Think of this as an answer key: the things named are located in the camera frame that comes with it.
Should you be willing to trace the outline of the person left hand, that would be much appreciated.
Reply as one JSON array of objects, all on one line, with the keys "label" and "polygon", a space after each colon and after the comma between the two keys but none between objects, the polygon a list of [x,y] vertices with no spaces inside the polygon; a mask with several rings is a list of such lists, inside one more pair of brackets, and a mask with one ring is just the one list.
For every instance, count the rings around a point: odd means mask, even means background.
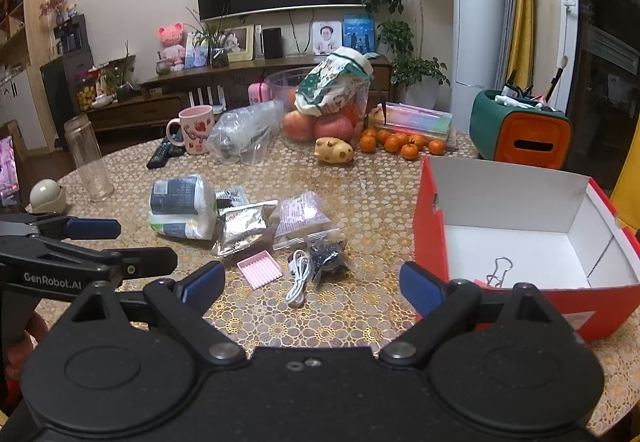
[{"label": "person left hand", "polygon": [[32,313],[22,338],[6,351],[6,378],[20,379],[22,368],[29,355],[34,352],[35,344],[40,344],[48,331],[49,327],[42,316],[37,312]]}]

